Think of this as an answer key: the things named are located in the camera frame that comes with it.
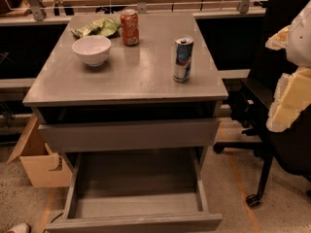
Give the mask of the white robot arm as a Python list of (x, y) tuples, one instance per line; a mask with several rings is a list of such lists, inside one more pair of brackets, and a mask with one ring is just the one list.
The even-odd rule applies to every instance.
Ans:
[(277, 82), (266, 127), (272, 132), (290, 128), (311, 104), (311, 1), (292, 23), (272, 37), (265, 46), (286, 50), (287, 60), (297, 66), (292, 74), (283, 73)]

